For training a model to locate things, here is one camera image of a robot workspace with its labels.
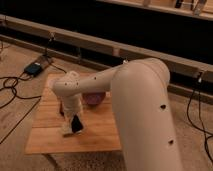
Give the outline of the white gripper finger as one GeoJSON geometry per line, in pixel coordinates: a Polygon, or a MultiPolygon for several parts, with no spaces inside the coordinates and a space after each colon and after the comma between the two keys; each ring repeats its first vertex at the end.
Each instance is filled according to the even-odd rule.
{"type": "Polygon", "coordinates": [[[71,117],[66,117],[65,121],[62,124],[62,127],[69,128],[72,130],[71,121],[72,121],[71,117]]]}

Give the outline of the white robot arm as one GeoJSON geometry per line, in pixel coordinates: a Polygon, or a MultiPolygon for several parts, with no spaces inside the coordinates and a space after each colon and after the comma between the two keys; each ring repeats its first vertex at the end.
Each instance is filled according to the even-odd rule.
{"type": "Polygon", "coordinates": [[[80,93],[108,91],[127,171],[183,171],[169,81],[166,64],[146,58],[87,77],[70,71],[53,82],[52,91],[70,119],[80,113],[80,93]]]}

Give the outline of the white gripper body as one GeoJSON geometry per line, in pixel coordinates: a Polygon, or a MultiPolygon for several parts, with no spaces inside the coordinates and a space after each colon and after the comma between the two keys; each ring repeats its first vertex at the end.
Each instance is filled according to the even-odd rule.
{"type": "Polygon", "coordinates": [[[82,103],[79,95],[61,98],[65,121],[69,124],[80,121],[82,113],[82,103]]]}

